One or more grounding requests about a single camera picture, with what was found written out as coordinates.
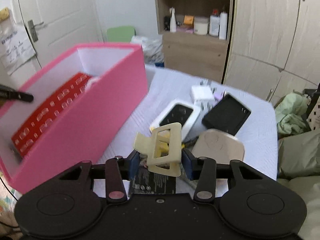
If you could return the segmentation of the beige rounded case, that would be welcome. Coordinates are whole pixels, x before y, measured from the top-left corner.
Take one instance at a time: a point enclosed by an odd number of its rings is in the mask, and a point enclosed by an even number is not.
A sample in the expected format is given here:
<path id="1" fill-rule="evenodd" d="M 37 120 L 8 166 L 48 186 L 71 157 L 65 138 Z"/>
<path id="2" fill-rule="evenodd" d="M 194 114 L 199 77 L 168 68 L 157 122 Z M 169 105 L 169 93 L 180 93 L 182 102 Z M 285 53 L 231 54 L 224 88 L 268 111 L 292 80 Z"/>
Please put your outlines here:
<path id="1" fill-rule="evenodd" d="M 229 164 L 234 159 L 243 161 L 245 147 L 233 135 L 217 129 L 208 129 L 200 134 L 191 152 L 197 158 L 208 157 L 218 164 Z"/>

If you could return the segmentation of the pink cardboard box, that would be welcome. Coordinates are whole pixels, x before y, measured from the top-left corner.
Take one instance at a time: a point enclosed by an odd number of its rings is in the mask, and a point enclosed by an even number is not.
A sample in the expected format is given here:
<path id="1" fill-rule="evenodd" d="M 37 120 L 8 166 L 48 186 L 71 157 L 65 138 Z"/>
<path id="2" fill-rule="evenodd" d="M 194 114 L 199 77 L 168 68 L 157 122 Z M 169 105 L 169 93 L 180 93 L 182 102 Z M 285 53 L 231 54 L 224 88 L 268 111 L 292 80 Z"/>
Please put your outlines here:
<path id="1" fill-rule="evenodd" d="M 82 92 L 66 88 L 63 110 L 31 126 L 30 151 L 23 158 L 12 136 L 40 105 L 74 75 L 95 83 Z M 65 51 L 37 72 L 21 90 L 31 103 L 8 101 L 1 107 L 1 172 L 26 193 L 83 160 L 98 161 L 148 92 L 143 50 L 132 43 L 85 43 Z"/>

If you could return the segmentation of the black battery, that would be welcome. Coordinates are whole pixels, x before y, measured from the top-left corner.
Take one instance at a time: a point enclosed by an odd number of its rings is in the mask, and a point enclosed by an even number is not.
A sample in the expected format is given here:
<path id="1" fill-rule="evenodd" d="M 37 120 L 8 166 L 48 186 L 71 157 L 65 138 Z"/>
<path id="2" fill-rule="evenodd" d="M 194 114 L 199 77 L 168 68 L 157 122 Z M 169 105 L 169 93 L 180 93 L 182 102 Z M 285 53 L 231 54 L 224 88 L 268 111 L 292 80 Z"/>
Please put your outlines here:
<path id="1" fill-rule="evenodd" d="M 141 164 L 140 154 L 130 160 L 129 196 L 137 194 L 175 194 L 176 178 L 150 172 Z"/>

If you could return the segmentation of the cream hair claw clip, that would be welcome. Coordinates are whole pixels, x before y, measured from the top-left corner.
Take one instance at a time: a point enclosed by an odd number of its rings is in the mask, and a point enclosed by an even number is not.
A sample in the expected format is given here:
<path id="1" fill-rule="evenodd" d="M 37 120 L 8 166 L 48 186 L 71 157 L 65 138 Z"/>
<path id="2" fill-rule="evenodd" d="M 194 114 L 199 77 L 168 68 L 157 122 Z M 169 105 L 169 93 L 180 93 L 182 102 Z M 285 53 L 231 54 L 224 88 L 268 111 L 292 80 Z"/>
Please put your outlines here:
<path id="1" fill-rule="evenodd" d="M 133 148 L 145 158 L 149 172 L 170 177 L 181 175 L 182 126 L 175 122 L 152 130 L 146 137 L 137 133 Z"/>

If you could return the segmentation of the white black wifi router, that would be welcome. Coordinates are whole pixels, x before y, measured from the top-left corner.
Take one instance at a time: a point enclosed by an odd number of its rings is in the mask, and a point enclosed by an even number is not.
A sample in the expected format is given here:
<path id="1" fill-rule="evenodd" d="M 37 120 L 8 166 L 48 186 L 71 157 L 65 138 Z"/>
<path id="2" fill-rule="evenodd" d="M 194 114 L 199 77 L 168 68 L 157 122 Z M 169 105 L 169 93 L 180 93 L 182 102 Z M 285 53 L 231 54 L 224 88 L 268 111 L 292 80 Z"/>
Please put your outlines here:
<path id="1" fill-rule="evenodd" d="M 201 108 L 192 103 L 175 99 L 170 102 L 159 116 L 151 123 L 150 131 L 155 128 L 178 122 L 181 124 L 181 139 L 185 140 L 191 128 L 195 124 L 201 112 Z"/>

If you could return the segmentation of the white room door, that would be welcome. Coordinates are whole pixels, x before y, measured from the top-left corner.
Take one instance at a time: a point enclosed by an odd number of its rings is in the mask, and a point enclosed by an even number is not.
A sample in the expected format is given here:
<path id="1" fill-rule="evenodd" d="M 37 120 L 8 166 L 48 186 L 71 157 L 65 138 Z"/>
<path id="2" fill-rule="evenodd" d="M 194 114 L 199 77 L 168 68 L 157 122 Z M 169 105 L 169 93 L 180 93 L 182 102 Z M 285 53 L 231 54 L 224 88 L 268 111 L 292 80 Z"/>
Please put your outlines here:
<path id="1" fill-rule="evenodd" d="M 23 24 L 35 50 L 26 67 L 44 67 L 77 44 L 103 41 L 94 0 L 1 0 L 4 8 L 10 16 L 1 34 Z"/>

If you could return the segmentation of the red printed glasses cloth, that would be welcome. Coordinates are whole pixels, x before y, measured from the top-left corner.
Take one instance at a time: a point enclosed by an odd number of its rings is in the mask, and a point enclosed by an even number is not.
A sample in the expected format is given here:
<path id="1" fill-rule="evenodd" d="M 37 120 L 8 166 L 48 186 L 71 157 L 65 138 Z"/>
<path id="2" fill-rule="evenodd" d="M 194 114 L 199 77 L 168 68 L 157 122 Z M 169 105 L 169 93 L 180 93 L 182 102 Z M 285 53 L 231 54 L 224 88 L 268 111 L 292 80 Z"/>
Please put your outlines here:
<path id="1" fill-rule="evenodd" d="M 53 92 L 25 120 L 11 140 L 24 158 L 57 117 L 86 90 L 91 75 L 79 72 Z"/>

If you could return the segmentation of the black charger box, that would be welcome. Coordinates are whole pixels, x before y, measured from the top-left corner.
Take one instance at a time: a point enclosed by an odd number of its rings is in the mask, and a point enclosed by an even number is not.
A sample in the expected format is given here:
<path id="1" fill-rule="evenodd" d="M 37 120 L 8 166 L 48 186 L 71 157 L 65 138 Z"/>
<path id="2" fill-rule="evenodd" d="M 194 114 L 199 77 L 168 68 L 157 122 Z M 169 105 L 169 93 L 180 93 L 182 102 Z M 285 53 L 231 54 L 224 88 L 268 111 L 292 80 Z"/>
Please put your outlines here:
<path id="1" fill-rule="evenodd" d="M 226 94 L 202 119 L 207 129 L 217 129 L 235 136 L 251 114 L 251 110 L 230 94 Z"/>

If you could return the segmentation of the green crumpled cloth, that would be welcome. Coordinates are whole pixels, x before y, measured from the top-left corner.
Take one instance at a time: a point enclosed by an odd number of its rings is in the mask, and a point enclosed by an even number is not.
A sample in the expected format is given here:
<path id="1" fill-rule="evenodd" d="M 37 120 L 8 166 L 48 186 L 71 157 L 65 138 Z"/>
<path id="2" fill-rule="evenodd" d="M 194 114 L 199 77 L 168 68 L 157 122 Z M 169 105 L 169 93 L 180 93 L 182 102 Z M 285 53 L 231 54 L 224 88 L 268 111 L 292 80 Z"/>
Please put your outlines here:
<path id="1" fill-rule="evenodd" d="M 303 117 L 311 99 L 298 93 L 290 93 L 283 97 L 275 108 L 277 133 L 279 137 L 298 135 L 309 130 Z"/>

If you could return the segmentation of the white power adapter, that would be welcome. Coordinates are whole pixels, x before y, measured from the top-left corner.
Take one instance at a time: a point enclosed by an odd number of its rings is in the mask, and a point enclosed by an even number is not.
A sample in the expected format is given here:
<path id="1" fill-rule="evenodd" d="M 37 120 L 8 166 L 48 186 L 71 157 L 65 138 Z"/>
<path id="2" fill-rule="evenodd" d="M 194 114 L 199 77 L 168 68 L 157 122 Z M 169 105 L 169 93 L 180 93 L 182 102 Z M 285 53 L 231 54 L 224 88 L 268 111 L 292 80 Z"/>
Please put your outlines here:
<path id="1" fill-rule="evenodd" d="M 193 85 L 190 90 L 190 96 L 194 105 L 204 110 L 210 108 L 216 102 L 215 93 L 216 88 L 211 87 L 210 84 L 201 82 L 199 85 Z"/>

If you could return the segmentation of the green folding table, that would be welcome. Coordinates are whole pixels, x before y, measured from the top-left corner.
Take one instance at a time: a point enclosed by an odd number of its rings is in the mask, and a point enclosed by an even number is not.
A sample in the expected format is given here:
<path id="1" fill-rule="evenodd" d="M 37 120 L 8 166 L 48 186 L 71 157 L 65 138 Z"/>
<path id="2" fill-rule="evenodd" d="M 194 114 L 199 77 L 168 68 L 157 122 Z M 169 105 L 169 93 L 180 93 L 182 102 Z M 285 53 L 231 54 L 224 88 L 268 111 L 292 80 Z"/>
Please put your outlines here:
<path id="1" fill-rule="evenodd" d="M 131 42 L 133 36 L 136 35 L 136 30 L 132 26 L 119 26 L 109 28 L 106 31 L 108 42 Z"/>

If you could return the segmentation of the light wood wardrobe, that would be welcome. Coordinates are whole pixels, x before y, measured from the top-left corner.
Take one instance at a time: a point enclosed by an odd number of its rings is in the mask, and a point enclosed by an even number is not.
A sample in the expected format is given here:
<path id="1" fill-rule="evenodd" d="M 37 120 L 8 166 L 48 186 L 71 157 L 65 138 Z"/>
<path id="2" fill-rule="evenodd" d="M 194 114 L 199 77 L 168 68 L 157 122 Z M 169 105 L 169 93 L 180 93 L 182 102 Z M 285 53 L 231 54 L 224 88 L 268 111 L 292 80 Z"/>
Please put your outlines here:
<path id="1" fill-rule="evenodd" d="M 319 0 L 235 0 L 225 84 L 276 104 L 319 84 Z"/>

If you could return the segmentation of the white jar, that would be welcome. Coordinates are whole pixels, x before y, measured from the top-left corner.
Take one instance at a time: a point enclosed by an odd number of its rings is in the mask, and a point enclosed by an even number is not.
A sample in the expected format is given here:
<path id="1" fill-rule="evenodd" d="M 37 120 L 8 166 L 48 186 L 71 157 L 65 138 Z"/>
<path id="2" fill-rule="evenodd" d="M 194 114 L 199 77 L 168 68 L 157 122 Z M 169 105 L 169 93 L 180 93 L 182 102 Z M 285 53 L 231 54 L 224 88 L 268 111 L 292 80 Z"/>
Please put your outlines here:
<path id="1" fill-rule="evenodd" d="M 207 35 L 208 34 L 209 18 L 195 17 L 194 18 L 194 34 Z"/>

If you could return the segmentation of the white tall bottle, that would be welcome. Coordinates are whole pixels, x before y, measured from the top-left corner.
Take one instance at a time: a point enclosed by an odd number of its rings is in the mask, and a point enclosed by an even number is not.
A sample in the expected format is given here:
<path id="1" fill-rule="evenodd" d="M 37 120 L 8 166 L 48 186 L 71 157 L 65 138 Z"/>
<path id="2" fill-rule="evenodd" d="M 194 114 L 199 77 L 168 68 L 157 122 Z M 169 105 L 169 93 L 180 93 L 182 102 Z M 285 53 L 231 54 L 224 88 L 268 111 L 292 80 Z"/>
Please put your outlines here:
<path id="1" fill-rule="evenodd" d="M 220 29 L 219 29 L 219 39 L 226 40 L 227 38 L 227 22 L 228 14 L 226 12 L 221 12 L 220 14 Z"/>

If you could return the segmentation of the wooden shelf cabinet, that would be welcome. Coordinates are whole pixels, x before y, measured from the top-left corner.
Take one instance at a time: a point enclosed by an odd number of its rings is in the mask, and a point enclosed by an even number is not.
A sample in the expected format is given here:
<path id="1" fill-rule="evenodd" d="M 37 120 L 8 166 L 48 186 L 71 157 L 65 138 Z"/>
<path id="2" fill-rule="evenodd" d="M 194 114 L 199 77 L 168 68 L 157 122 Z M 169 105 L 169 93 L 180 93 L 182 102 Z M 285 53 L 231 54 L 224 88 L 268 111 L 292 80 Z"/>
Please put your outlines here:
<path id="1" fill-rule="evenodd" d="M 235 0 L 155 0 L 164 66 L 222 83 Z"/>

